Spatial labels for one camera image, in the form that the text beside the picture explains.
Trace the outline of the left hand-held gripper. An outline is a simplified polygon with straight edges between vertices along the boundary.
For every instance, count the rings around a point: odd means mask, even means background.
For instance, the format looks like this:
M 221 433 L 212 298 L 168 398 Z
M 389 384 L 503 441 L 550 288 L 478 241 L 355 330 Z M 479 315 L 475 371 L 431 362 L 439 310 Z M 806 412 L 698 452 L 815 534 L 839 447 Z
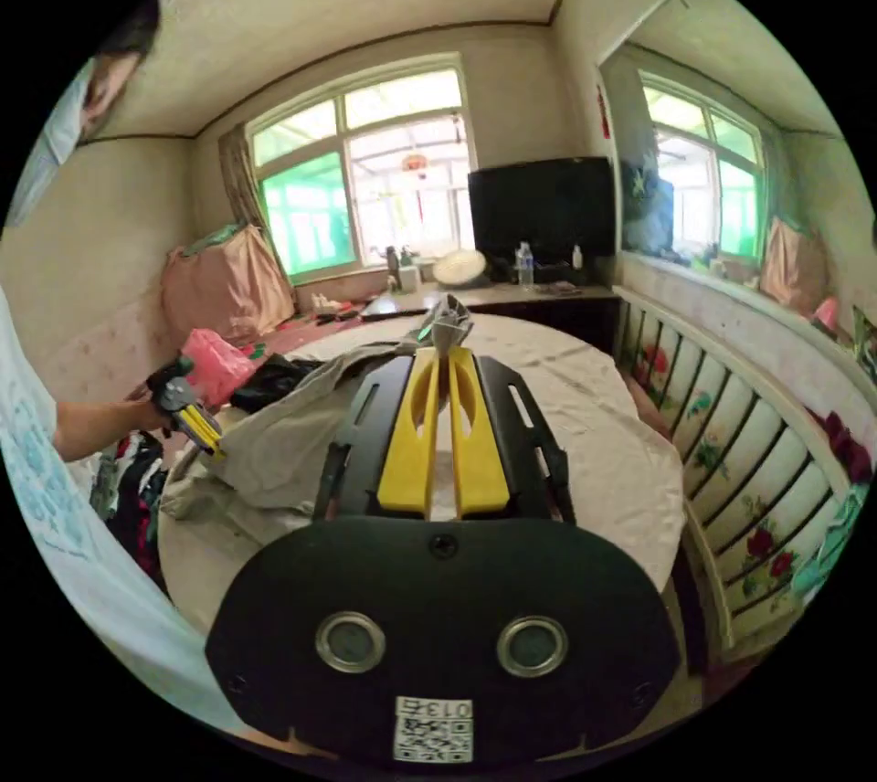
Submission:
M 177 356 L 150 374 L 146 379 L 150 402 L 167 438 L 173 432 L 182 432 L 199 450 L 220 460 L 225 457 L 221 449 L 222 430 L 203 409 L 189 382 L 194 367 L 189 356 Z

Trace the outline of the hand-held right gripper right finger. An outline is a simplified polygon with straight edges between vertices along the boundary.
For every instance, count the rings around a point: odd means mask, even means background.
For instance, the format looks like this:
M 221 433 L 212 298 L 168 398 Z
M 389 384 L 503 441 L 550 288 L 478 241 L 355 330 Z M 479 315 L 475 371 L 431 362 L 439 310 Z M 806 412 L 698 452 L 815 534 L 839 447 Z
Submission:
M 472 351 L 448 355 L 450 436 L 455 504 L 460 519 L 497 516 L 510 492 Z

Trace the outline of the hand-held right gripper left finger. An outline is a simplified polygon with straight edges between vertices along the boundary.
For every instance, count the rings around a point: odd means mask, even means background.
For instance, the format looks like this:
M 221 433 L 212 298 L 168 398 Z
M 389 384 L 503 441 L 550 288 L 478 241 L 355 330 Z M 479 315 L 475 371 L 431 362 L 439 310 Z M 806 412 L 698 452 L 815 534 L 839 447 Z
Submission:
M 381 508 L 428 516 L 439 416 L 439 357 L 424 347 L 402 361 L 404 384 L 377 488 Z

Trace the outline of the person's left hand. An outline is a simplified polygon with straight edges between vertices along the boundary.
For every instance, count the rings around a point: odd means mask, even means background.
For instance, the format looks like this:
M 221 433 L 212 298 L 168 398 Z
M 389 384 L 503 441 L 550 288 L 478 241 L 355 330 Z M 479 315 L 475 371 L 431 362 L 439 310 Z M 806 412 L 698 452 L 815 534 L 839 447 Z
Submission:
M 152 433 L 169 430 L 170 418 L 153 402 L 150 393 L 136 399 L 127 400 L 125 405 L 125 422 L 128 431 Z

